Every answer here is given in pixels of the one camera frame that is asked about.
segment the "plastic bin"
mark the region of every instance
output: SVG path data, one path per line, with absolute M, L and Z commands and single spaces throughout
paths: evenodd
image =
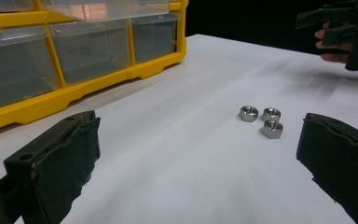
M 130 66 L 126 21 L 51 24 L 67 84 L 76 84 Z
M 111 21 L 168 13 L 170 0 L 41 0 L 42 6 L 82 21 Z
M 136 63 L 175 52 L 177 20 L 174 13 L 132 19 Z
M 0 30 L 0 106 L 59 87 L 42 25 Z
M 32 0 L 0 0 L 0 12 L 30 11 L 33 8 Z

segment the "dark backdrop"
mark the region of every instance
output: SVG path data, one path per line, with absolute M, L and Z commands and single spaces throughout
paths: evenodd
M 326 0 L 189 0 L 186 36 L 213 35 L 280 49 L 320 54 L 315 32 L 322 24 L 295 29 L 296 15 Z

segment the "silver hex nut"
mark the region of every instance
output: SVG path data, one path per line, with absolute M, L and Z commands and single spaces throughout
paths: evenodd
M 240 110 L 240 118 L 243 121 L 253 122 L 258 118 L 258 110 L 251 105 L 246 105 Z
M 264 122 L 264 127 L 261 129 L 261 133 L 267 138 L 278 139 L 281 137 L 283 132 L 283 125 L 274 120 L 267 120 Z
M 281 111 L 271 107 L 264 109 L 263 116 L 261 116 L 261 119 L 263 121 L 267 121 L 267 120 L 279 121 L 280 118 L 281 118 Z

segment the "white table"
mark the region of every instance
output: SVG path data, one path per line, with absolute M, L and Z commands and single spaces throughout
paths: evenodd
M 102 156 L 63 223 L 354 223 L 296 160 L 307 113 L 358 129 L 358 72 L 319 56 L 206 35 L 182 63 L 0 132 L 3 159 L 59 120 L 95 110 Z M 281 139 L 239 119 L 281 110 Z

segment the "storage organizer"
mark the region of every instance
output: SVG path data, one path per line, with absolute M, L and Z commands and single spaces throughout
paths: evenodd
M 33 8 L 32 0 L 0 0 L 0 12 L 30 11 Z
M 0 128 L 42 119 L 86 94 L 153 76 L 184 59 L 187 0 L 170 2 L 169 13 L 162 0 L 119 2 L 154 10 L 127 11 L 125 16 L 90 22 L 74 20 L 34 0 L 30 11 L 0 12 Z
M 170 11 L 169 0 L 42 0 L 42 5 L 82 21 L 111 21 Z
M 177 21 L 174 13 L 132 19 L 135 61 L 143 63 L 175 52 Z

